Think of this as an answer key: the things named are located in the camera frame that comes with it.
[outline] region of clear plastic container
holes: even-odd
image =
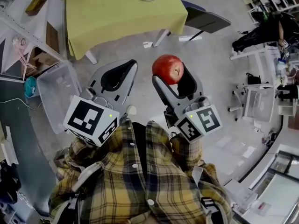
[[[75,70],[59,63],[37,78],[37,87],[54,133],[61,133],[73,96],[82,92]]]

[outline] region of plaid shirt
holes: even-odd
[[[231,220],[231,209],[220,186],[215,166],[201,160],[201,145],[189,144],[167,132],[154,121],[146,126],[147,181],[145,182],[132,123],[126,119],[102,147],[89,147],[76,138],[63,164],[58,167],[57,186],[50,197],[50,216],[55,217],[62,203],[72,194],[81,171],[97,162],[101,168],[81,186],[85,194],[81,205],[82,224],[143,223],[149,215],[165,223],[210,223],[200,203],[210,197]],[[203,172],[198,187],[192,178],[194,166]]]

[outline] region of apple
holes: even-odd
[[[173,55],[160,56],[153,64],[153,75],[160,76],[167,84],[177,84],[183,76],[184,65]]]

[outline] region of black bag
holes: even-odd
[[[271,16],[271,13],[268,12],[252,12],[251,13],[254,20],[259,22],[260,24],[266,22],[269,17]]]
[[[246,73],[246,75],[247,75],[247,83],[248,84],[261,84],[262,83],[260,76],[255,77],[250,73]]]

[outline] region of green tablecloth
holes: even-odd
[[[187,14],[180,0],[66,0],[70,52],[80,59],[100,43],[158,29],[181,34]]]

